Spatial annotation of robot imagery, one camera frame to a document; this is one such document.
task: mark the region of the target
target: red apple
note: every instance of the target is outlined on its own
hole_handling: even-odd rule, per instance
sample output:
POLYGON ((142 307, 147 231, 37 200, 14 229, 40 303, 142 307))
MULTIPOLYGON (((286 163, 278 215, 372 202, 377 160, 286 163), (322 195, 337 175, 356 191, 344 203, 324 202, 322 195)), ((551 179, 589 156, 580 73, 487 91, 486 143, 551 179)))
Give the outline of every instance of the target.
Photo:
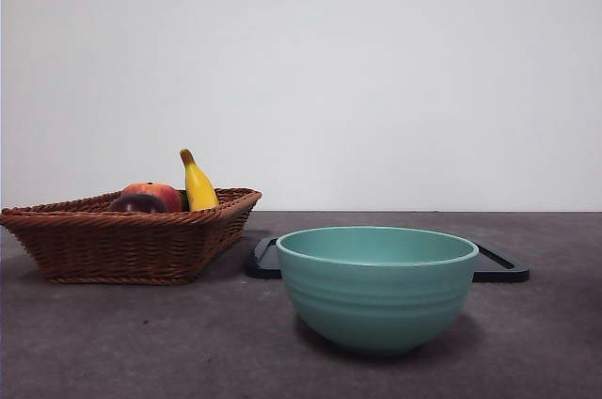
POLYGON ((121 194, 148 194, 161 199, 170 213, 182 211, 182 198, 180 192, 168 184, 161 183, 134 183, 128 185, 121 194))
POLYGON ((167 205, 162 199, 149 194, 121 194, 114 199, 108 211, 166 213, 167 205))

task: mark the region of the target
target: teal bowl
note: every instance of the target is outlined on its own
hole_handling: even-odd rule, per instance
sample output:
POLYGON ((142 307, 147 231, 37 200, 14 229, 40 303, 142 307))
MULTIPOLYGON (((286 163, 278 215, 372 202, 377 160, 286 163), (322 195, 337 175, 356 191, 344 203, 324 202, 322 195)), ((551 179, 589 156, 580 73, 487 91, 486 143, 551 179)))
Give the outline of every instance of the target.
POLYGON ((276 244, 299 317, 333 343, 376 356, 443 332, 464 306, 479 253, 457 236, 391 227, 316 228, 276 244))

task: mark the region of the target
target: gray table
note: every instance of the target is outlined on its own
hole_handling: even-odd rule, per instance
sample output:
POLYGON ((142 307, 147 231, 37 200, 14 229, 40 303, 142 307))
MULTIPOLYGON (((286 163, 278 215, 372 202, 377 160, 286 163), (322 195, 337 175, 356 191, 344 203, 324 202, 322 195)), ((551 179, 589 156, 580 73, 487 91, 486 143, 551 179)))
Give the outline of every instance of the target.
POLYGON ((53 285, 2 247, 5 399, 602 397, 602 214, 254 212, 185 286, 53 285), (394 359, 345 353, 294 314, 281 280, 244 274, 263 237, 391 225, 487 242, 531 266, 474 283, 436 340, 394 359))

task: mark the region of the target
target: banana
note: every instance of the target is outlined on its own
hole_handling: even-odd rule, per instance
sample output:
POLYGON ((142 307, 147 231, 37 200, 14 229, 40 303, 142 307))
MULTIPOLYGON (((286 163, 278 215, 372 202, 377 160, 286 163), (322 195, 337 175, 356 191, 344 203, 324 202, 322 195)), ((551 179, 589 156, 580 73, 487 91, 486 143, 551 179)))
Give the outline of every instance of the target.
POLYGON ((195 163, 191 152, 184 148, 180 150, 180 157, 184 162, 186 197, 190 211, 201 211, 217 206, 219 201, 215 189, 207 175, 195 163))

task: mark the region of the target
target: woven basket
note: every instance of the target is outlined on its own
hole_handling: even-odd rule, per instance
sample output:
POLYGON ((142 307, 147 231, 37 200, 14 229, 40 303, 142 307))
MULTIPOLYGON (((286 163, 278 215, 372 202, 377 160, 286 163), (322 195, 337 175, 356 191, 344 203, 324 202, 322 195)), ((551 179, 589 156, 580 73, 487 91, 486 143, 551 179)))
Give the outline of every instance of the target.
POLYGON ((172 285, 193 281, 237 242, 261 193, 215 189, 219 205, 184 213, 107 212, 120 192, 3 209, 13 233, 53 283, 172 285))

